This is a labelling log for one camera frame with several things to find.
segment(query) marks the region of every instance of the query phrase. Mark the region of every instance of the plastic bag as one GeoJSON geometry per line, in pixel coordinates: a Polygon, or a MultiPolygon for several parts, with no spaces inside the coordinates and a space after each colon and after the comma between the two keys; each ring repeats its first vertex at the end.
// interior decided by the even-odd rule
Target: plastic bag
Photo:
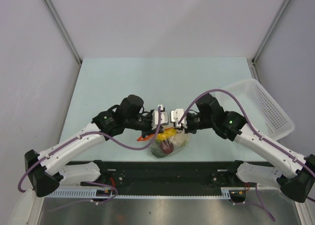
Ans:
{"type": "MultiPolygon", "coordinates": [[[[179,152],[190,139],[191,134],[183,134],[173,128],[164,129],[163,133],[157,135],[156,140],[150,146],[151,153],[157,158],[163,158],[170,154],[179,152]]],[[[145,139],[138,139],[138,141],[151,139],[152,135],[145,139]]]]}

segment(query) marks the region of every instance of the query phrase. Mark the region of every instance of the metal frame edge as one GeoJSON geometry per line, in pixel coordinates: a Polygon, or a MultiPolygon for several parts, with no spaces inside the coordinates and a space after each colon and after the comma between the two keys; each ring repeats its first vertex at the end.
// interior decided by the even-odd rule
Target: metal frame edge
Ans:
{"type": "Polygon", "coordinates": [[[43,203],[44,197],[35,197],[27,225],[37,225],[43,203]]]}
{"type": "Polygon", "coordinates": [[[61,36],[63,37],[66,45],[68,46],[68,48],[70,49],[74,59],[76,60],[76,62],[78,63],[79,67],[81,67],[82,64],[82,60],[80,59],[80,56],[78,54],[78,51],[76,50],[70,36],[69,33],[67,32],[67,30],[65,29],[65,26],[63,25],[53,3],[51,0],[42,0],[44,2],[44,4],[46,5],[46,8],[48,10],[48,12],[50,13],[53,21],[55,22],[58,30],[61,33],[61,36]]]}
{"type": "Polygon", "coordinates": [[[308,208],[307,202],[304,202],[304,203],[295,202],[295,206],[296,206],[297,212],[299,214],[301,224],[302,225],[314,225],[314,221],[312,219],[311,212],[308,208]]]}
{"type": "Polygon", "coordinates": [[[259,59],[262,51],[264,50],[264,48],[266,47],[268,41],[270,40],[271,36],[273,35],[273,33],[275,32],[277,26],[279,25],[279,21],[281,20],[281,18],[283,17],[284,13],[287,11],[287,8],[289,6],[289,4],[291,3],[292,0],[283,0],[282,4],[280,5],[279,10],[276,13],[275,18],[273,19],[270,27],[268,28],[268,31],[266,33],[266,35],[264,36],[258,50],[256,51],[254,57],[253,57],[253,63],[256,64],[257,60],[259,59]]]}
{"type": "Polygon", "coordinates": [[[247,63],[248,63],[248,67],[250,69],[252,78],[256,79],[261,84],[256,65],[253,63],[252,59],[247,59],[247,63]]]}
{"type": "Polygon", "coordinates": [[[76,74],[76,77],[75,77],[75,80],[74,80],[74,83],[73,83],[73,87],[72,87],[72,90],[71,90],[71,93],[70,93],[70,97],[69,97],[68,102],[67,102],[66,111],[65,111],[64,116],[63,116],[63,123],[62,123],[62,126],[60,128],[60,131],[58,132],[57,143],[60,142],[61,135],[63,133],[63,128],[64,128],[64,125],[65,125],[65,121],[67,119],[67,115],[68,115],[68,112],[69,112],[69,108],[70,108],[70,105],[71,105],[71,101],[72,101],[72,97],[73,97],[73,94],[74,94],[74,91],[75,91],[75,87],[76,87],[77,82],[78,82],[79,75],[80,75],[80,70],[77,71],[77,74],[76,74]]]}

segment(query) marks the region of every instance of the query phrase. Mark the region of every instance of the white wall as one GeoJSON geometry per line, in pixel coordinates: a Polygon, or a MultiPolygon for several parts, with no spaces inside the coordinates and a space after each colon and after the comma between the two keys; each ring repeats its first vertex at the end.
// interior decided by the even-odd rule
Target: white wall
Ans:
{"type": "Polygon", "coordinates": [[[257,69],[263,86],[295,123],[295,131],[281,142],[304,155],[315,155],[314,61],[314,0],[293,0],[257,69]]]}
{"type": "Polygon", "coordinates": [[[252,58],[283,0],[52,1],[84,58],[252,58]]]}
{"type": "Polygon", "coordinates": [[[56,144],[79,67],[41,0],[0,4],[0,224],[5,225],[21,196],[24,153],[56,144]]]}

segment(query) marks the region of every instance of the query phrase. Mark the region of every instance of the light blue table surface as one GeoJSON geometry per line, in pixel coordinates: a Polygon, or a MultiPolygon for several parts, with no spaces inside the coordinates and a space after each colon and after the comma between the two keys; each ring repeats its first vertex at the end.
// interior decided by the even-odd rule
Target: light blue table surface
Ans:
{"type": "MultiPolygon", "coordinates": [[[[66,117],[61,140],[89,123],[99,112],[120,104],[129,94],[140,96],[146,110],[186,109],[200,93],[251,78],[246,58],[119,58],[84,59],[66,117]]],[[[115,136],[133,147],[139,131],[115,136]]],[[[157,159],[149,149],[132,151],[112,141],[82,153],[78,161],[263,161],[253,151],[219,138],[211,129],[193,135],[180,152],[157,159]]]]}

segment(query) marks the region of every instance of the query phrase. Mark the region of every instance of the yellow item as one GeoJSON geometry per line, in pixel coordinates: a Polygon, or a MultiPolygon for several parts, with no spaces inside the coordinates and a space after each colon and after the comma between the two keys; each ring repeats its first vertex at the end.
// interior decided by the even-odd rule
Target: yellow item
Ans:
{"type": "Polygon", "coordinates": [[[157,134],[157,140],[163,141],[175,135],[176,135],[175,129],[173,128],[166,129],[165,132],[157,134]]]}

